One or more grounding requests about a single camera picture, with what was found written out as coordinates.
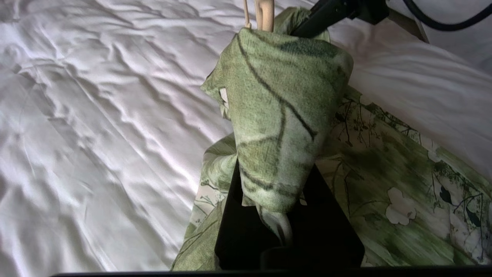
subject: wrinkled white fabric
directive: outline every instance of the wrinkled white fabric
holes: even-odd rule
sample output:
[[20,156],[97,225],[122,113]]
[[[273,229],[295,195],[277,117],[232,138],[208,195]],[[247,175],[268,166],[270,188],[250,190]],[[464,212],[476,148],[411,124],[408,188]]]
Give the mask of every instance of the wrinkled white fabric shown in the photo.
[[[232,131],[199,86],[242,7],[0,1],[0,276],[169,268],[202,155]],[[391,22],[331,37],[354,57],[352,86],[492,176],[490,77]]]

